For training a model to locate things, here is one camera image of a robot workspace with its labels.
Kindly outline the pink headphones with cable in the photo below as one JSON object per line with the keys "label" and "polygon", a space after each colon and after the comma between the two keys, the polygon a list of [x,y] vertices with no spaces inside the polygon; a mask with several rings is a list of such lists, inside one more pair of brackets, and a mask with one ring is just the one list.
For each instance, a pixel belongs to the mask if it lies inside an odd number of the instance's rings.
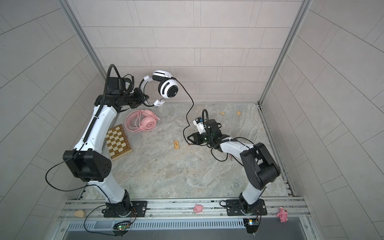
{"label": "pink headphones with cable", "polygon": [[132,133],[146,132],[153,130],[159,118],[150,110],[133,111],[125,119],[125,127]]}

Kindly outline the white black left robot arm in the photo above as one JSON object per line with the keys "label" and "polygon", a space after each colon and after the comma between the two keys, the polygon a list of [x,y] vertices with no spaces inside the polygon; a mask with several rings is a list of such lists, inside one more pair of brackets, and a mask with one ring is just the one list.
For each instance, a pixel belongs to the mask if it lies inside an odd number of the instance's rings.
{"label": "white black left robot arm", "polygon": [[135,109],[149,96],[135,87],[134,76],[123,78],[117,74],[111,77],[111,72],[117,70],[115,65],[109,66],[104,91],[95,101],[92,119],[74,149],[64,152],[63,162],[75,178],[85,182],[88,187],[97,188],[105,197],[106,208],[102,211],[105,218],[134,218],[138,214],[129,193],[113,177],[112,162],[102,152],[107,132],[122,107]]}

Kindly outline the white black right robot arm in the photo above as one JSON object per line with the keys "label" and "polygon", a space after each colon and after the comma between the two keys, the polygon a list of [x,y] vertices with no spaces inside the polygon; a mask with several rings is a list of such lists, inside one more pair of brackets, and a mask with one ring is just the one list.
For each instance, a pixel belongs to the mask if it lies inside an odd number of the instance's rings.
{"label": "white black right robot arm", "polygon": [[264,200],[262,194],[267,185],[280,176],[281,170],[274,158],[263,143],[255,145],[245,144],[240,137],[231,138],[222,134],[221,124],[209,119],[208,111],[204,109],[202,116],[196,118],[193,124],[198,131],[187,137],[191,145],[206,145],[212,151],[217,150],[232,156],[240,163],[246,173],[248,184],[240,194],[238,201],[226,200],[224,206],[229,216],[265,216]]}

